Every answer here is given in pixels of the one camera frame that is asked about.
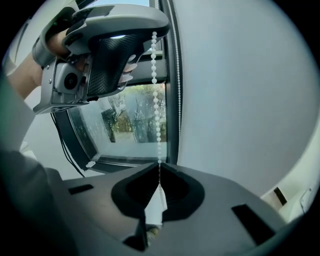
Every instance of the black cable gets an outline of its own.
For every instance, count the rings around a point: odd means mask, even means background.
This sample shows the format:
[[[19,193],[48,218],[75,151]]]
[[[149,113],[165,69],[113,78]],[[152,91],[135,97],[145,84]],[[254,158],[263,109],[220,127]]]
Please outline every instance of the black cable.
[[[56,117],[50,113],[51,115],[51,119],[54,123],[54,126],[58,132],[58,135],[59,135],[59,139],[60,139],[60,143],[61,143],[61,146],[62,146],[62,150],[63,150],[63,153],[64,153],[64,156],[65,158],[68,160],[68,162],[75,168],[75,170],[83,177],[85,178],[85,176],[83,175],[83,173],[77,168],[77,166],[75,165],[75,163],[73,162],[71,156],[69,155],[69,152],[67,150],[67,147],[66,147],[66,144],[64,142],[64,140],[62,139],[62,135],[61,135],[61,131],[60,131],[60,128],[59,126],[57,125],[57,120],[56,120]]]

